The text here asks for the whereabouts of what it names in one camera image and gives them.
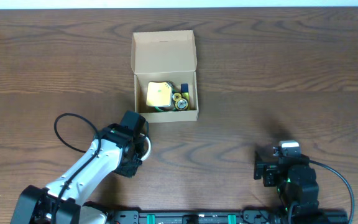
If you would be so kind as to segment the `white clear tape roll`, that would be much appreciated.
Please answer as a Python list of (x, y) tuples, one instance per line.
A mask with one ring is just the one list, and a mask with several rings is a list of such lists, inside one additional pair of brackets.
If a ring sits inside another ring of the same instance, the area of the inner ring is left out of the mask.
[(141, 151), (141, 161), (145, 161), (149, 158), (152, 152), (152, 141), (148, 136), (143, 133), (140, 133), (140, 151)]

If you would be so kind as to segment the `green tape roll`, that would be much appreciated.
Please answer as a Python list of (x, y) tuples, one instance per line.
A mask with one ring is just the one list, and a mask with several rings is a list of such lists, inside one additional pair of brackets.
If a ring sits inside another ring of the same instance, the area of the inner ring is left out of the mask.
[(172, 100), (172, 95), (174, 93), (176, 93), (175, 90), (172, 90), (170, 93), (167, 91), (158, 90), (157, 96), (155, 97), (154, 108), (159, 112), (176, 111)]

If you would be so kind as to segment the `yellow sticky note pad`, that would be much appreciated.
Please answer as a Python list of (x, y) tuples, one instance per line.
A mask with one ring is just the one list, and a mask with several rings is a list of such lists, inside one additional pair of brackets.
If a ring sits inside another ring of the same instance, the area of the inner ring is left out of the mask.
[(168, 82), (149, 82), (146, 105), (167, 107), (172, 103), (172, 86)]

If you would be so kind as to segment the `yellow correction tape dispenser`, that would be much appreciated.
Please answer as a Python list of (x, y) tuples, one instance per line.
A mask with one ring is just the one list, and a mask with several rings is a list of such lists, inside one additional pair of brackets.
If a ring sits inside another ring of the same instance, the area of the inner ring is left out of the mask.
[(181, 93), (174, 93), (172, 95), (173, 105), (177, 111), (185, 111), (189, 108), (189, 102), (186, 98), (182, 97)]

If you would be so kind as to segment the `yellow highlighter marker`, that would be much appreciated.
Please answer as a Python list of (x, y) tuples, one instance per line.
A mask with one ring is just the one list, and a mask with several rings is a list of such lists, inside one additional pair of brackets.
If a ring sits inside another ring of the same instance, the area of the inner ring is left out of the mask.
[(182, 95), (182, 98), (184, 98), (188, 102), (187, 110), (189, 110), (190, 109), (190, 94), (189, 94), (187, 83), (181, 84), (181, 95)]

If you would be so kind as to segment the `brown cardboard box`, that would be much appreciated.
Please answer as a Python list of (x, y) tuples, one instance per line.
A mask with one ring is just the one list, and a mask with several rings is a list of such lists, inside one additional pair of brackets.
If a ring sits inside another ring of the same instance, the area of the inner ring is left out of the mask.
[[(134, 72), (135, 112), (149, 123), (196, 121), (199, 113), (196, 66), (192, 30), (134, 33), (131, 67)], [(149, 82), (168, 82), (178, 93), (181, 93), (181, 84), (187, 83), (190, 109), (159, 112), (154, 106), (147, 106)]]

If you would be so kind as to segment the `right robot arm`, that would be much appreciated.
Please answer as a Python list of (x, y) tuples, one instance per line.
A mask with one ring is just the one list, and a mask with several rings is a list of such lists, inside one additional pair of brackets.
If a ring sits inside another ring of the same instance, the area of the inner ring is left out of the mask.
[(309, 158), (299, 150), (277, 149), (275, 162), (263, 161), (255, 153), (254, 179), (262, 179), (264, 187), (276, 187), (283, 207), (271, 215), (272, 223), (316, 223), (319, 211), (316, 172)]

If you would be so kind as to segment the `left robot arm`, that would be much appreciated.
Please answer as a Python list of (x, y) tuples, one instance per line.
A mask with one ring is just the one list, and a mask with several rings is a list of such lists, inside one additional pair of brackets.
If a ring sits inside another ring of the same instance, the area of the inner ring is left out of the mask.
[(115, 172), (133, 177), (150, 156), (152, 143), (142, 125), (104, 128), (89, 149), (57, 180), (33, 185), (19, 196), (11, 223), (110, 223), (113, 213), (88, 201), (101, 181)]

